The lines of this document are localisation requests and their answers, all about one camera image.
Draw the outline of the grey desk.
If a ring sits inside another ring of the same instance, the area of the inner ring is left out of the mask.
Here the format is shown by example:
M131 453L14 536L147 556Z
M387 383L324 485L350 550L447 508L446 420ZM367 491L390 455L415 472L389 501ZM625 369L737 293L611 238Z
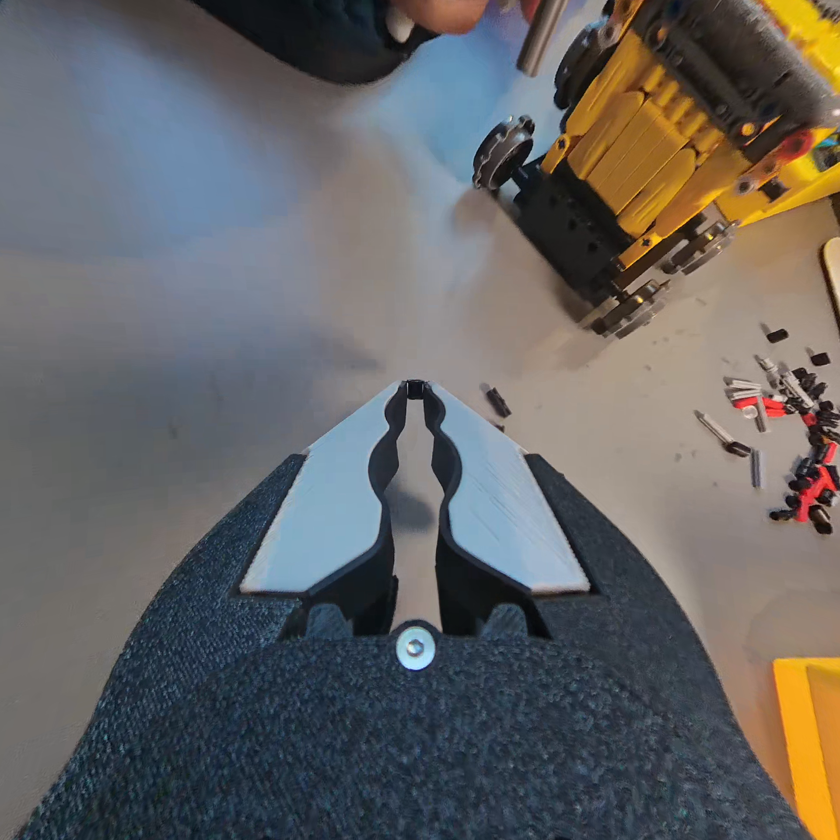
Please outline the grey desk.
M776 523L802 423L725 375L838 330L828 200L747 226L613 342L470 182L553 70L487 10L368 87L314 80L189 2L2 2L2 838L87 727L130 632L228 511L391 382L439 382L645 554L794 802L777 658L838 655L838 532ZM709 414L752 448L726 453Z

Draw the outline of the pile of red black pins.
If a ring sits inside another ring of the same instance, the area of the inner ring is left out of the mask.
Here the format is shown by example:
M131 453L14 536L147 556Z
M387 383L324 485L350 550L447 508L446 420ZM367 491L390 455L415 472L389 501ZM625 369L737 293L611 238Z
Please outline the pile of red black pins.
M801 422L807 449L794 459L783 506L771 509L772 522L808 523L820 536L835 533L833 510L838 509L838 402L826 397L828 383L822 369L828 353L805 349L808 365L790 366L767 354L754 358L762 379L726 375L723 391L733 410L755 426L770 431L770 421L794 418Z

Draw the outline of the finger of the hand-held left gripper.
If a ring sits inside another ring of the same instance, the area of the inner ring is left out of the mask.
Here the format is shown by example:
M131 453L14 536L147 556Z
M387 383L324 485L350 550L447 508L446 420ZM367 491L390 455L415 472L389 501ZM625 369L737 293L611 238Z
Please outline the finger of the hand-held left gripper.
M517 58L517 69L524 76L537 76L550 47L568 1L519 1L528 23Z

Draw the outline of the grey axle with black connector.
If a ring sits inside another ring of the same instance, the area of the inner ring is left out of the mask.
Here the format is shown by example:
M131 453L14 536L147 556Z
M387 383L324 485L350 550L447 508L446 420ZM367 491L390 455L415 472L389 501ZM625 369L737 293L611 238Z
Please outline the grey axle with black connector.
M751 456L753 451L752 448L731 436L729 432L709 414L695 410L694 416L697 421L713 435L726 453L739 458L749 458Z

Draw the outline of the white book stand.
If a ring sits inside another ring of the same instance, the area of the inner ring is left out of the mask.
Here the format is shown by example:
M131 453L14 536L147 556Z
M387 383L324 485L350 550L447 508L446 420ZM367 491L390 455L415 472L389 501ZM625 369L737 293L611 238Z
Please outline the white book stand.
M820 262L826 283L826 290L833 309L836 327L839 329L839 246L840 238L825 242L820 251Z

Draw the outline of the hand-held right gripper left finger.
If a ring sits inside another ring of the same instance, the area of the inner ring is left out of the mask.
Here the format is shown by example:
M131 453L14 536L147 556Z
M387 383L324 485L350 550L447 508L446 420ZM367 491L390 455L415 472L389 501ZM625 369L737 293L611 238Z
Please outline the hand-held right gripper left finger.
M388 385L302 454L287 494L238 584L241 595L339 608L355 635L393 619L392 516L385 490L399 458L408 383Z

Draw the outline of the grey toothed wheel hub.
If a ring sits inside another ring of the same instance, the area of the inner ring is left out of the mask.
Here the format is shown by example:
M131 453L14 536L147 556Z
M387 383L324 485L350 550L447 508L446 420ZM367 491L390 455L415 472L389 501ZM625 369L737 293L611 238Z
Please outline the grey toothed wheel hub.
M596 279L578 290L591 309L584 329L604 339L622 339L648 325L665 306L671 280L654 277L633 290L615 280Z
M473 160L475 189L494 193L528 160L536 124L528 114L499 122L480 143Z
M613 25L608 17L583 27L566 50L554 76L553 101L570 111L603 70L616 47Z
M670 277L687 276L697 271L730 246L739 228L739 221L725 219L715 220L702 230L697 226L690 228L686 243L668 255L658 269Z

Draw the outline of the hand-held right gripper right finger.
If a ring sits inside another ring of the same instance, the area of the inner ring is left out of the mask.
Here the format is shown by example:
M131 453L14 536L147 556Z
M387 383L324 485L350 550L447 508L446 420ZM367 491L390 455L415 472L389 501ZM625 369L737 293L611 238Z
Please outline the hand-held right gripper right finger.
M477 636L498 606L525 633L547 636L541 602L587 596L579 562L529 463L529 453L440 384L423 384L432 471L443 492L435 554L444 634Z

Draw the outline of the yellow plastic storage bin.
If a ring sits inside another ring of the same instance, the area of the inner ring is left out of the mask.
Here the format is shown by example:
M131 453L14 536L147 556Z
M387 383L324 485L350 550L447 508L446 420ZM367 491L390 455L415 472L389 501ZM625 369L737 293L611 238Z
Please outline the yellow plastic storage bin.
M796 811L816 839L839 838L839 658L773 662Z

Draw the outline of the yellow black toy brick vehicle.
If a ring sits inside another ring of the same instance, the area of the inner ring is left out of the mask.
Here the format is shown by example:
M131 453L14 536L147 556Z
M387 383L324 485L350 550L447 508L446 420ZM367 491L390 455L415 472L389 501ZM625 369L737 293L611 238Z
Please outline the yellow black toy brick vehicle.
M615 1L603 17L611 58L507 182L517 226L583 303L596 279L683 276L658 265L694 226L838 194L838 2Z

